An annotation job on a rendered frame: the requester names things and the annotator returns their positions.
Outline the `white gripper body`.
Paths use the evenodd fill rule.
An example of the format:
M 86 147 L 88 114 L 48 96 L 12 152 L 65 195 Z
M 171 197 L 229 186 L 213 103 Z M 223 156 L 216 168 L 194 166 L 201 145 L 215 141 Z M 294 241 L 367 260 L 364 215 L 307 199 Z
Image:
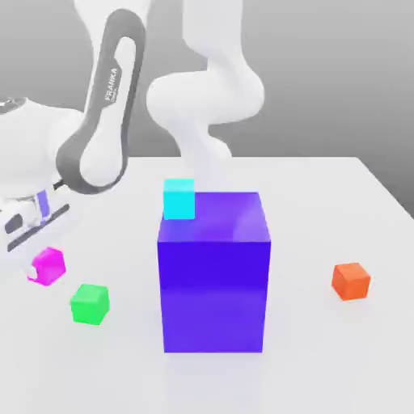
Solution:
M 13 259 L 21 255 L 27 243 L 33 246 L 33 240 L 42 230 L 70 211 L 69 203 L 58 203 L 44 218 L 36 209 L 35 202 L 6 203 L 6 258 Z

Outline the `small magenta cube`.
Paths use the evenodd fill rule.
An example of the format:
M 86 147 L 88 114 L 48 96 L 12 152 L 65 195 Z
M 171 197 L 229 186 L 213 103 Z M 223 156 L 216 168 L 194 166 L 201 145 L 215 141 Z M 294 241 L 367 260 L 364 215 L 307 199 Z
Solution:
M 65 274 L 65 260 L 63 252 L 52 247 L 45 248 L 32 261 L 37 269 L 37 280 L 43 286 L 50 286 Z

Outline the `small green cube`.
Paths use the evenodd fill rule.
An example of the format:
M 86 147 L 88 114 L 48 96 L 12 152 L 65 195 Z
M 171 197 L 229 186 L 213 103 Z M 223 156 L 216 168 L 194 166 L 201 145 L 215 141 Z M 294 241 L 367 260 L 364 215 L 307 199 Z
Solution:
M 110 310 L 106 286 L 82 284 L 70 299 L 70 309 L 75 323 L 99 326 Z

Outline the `small cyan cube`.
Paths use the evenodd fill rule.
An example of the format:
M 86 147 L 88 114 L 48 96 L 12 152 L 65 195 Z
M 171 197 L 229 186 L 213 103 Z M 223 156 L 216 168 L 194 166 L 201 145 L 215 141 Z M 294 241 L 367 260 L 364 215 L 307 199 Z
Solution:
M 164 180 L 163 218 L 165 220 L 192 220 L 195 218 L 194 180 Z

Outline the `small orange cube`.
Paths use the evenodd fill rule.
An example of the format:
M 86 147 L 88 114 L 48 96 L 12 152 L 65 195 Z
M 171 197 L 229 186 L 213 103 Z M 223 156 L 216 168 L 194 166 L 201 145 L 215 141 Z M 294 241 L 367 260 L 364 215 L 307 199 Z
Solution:
M 336 264 L 332 274 L 332 288 L 343 301 L 366 298 L 371 276 L 359 263 Z

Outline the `large blue box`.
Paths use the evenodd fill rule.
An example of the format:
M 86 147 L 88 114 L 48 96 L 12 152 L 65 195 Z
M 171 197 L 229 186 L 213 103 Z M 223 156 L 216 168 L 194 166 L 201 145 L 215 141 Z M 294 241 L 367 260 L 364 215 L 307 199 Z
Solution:
M 167 353 L 259 353 L 271 237 L 256 192 L 199 192 L 192 220 L 160 222 Z

